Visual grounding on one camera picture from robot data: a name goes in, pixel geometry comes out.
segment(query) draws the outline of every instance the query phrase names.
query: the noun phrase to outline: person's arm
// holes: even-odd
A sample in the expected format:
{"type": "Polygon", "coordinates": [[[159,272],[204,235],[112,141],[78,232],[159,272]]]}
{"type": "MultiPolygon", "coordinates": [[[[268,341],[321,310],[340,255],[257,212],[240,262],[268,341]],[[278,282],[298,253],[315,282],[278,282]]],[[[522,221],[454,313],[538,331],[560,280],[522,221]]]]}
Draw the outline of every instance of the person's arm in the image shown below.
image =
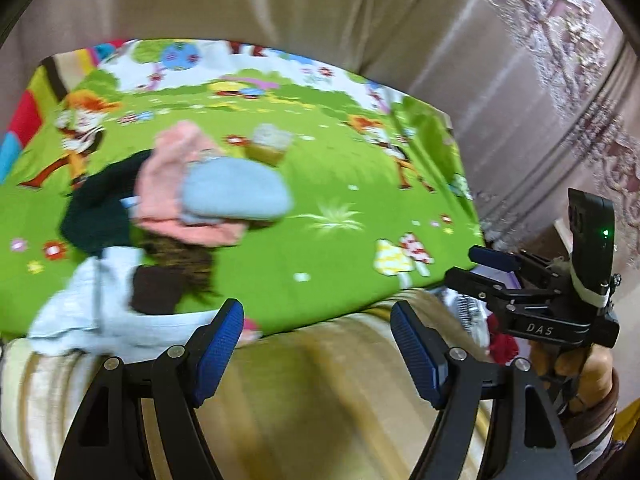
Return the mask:
{"type": "MultiPolygon", "coordinates": [[[[578,480],[595,480],[603,471],[617,446],[612,441],[614,418],[618,405],[618,377],[613,369],[611,350],[593,345],[561,355],[556,361],[556,373],[572,376],[585,362],[578,394],[560,415],[564,433],[574,457],[578,480]]],[[[541,345],[533,343],[531,362],[539,375],[551,366],[550,356],[541,345]]]]}

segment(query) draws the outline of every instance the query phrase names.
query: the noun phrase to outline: colorful striped fabric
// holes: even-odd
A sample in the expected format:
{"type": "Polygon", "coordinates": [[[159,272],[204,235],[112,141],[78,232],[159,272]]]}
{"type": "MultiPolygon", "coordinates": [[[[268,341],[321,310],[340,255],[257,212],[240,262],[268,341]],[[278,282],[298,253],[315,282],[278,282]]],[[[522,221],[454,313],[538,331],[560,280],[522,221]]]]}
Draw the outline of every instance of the colorful striped fabric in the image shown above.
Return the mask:
{"type": "MultiPolygon", "coordinates": [[[[418,397],[391,335],[398,299],[449,345],[485,358],[446,307],[419,289],[238,349],[216,395],[196,412],[225,480],[409,478],[437,412],[418,397]]],[[[100,360],[39,356],[25,339],[12,342],[5,359],[4,437],[36,480],[51,480],[100,360]]],[[[152,400],[143,402],[143,418],[156,479],[170,480],[152,400]]],[[[482,405],[462,480],[478,474],[488,420],[482,405]]]]}
{"type": "Polygon", "coordinates": [[[20,152],[38,133],[45,117],[101,60],[124,41],[114,40],[91,48],[47,57],[36,69],[0,146],[0,184],[20,152]]]}

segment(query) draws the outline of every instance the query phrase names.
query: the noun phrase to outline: pink cloth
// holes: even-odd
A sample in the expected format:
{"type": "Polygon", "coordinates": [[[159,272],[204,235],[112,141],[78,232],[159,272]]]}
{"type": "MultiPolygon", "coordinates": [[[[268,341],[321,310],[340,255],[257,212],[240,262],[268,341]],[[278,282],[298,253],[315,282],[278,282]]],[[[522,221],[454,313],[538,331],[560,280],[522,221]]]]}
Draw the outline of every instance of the pink cloth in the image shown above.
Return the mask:
{"type": "Polygon", "coordinates": [[[187,226],[179,219],[178,196],[187,165],[197,160],[202,150],[223,155],[220,147],[190,121],[180,121],[158,134],[154,151],[140,168],[136,180],[136,195],[140,201],[136,205],[134,222],[141,229],[187,244],[235,245],[244,235],[246,222],[228,220],[216,225],[187,226]]]}

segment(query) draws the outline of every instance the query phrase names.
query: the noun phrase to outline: folded light blue cloth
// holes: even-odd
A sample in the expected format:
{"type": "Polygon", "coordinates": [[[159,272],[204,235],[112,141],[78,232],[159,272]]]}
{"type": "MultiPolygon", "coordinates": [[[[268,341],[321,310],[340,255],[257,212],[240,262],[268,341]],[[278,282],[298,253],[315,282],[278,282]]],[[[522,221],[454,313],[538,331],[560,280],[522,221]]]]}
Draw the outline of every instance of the folded light blue cloth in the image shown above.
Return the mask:
{"type": "Polygon", "coordinates": [[[280,174],[254,160],[220,156],[197,162],[182,184],[186,223],[233,218],[275,220],[286,215],[292,199],[280,174]]]}

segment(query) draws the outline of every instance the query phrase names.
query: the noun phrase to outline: white cloth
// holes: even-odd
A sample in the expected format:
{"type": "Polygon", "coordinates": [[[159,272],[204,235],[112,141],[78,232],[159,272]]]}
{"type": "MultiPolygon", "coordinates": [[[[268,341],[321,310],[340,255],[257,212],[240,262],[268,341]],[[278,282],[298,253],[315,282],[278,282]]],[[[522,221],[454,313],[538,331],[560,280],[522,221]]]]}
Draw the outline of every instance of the white cloth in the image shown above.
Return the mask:
{"type": "Polygon", "coordinates": [[[87,258],[31,324],[33,349],[48,356],[79,349],[132,363],[185,344],[197,327],[209,324],[217,310],[147,316],[129,307],[133,273],[142,255],[138,248],[110,247],[102,259],[87,258]]]}

